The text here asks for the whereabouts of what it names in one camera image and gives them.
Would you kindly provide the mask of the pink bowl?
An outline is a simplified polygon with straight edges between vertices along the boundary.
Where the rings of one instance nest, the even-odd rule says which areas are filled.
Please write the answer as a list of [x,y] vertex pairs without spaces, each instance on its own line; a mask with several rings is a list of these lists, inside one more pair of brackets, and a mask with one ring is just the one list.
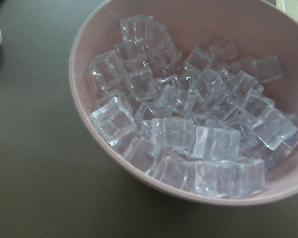
[[298,116],[298,23],[262,0],[108,0],[82,24],[69,58],[69,81],[77,111],[95,140],[109,157],[135,179],[168,195],[197,203],[251,206],[279,201],[298,194],[298,145],[267,176],[266,189],[247,199],[217,199],[191,194],[163,184],[136,169],[101,138],[89,116],[100,96],[91,87],[86,69],[97,54],[110,50],[118,40],[119,20],[151,15],[164,23],[184,55],[194,46],[228,36],[235,38],[241,56],[277,55],[284,78],[266,85],[265,94],[278,109]]

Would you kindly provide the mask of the pile of clear ice cubes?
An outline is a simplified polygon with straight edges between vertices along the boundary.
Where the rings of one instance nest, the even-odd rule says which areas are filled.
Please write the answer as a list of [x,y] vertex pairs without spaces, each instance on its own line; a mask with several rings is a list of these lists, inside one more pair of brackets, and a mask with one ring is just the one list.
[[277,56],[238,60],[232,37],[183,59],[152,16],[120,20],[122,41],[90,63],[102,97],[90,120],[134,167],[174,188],[245,198],[298,144],[298,117],[263,94],[280,79]]

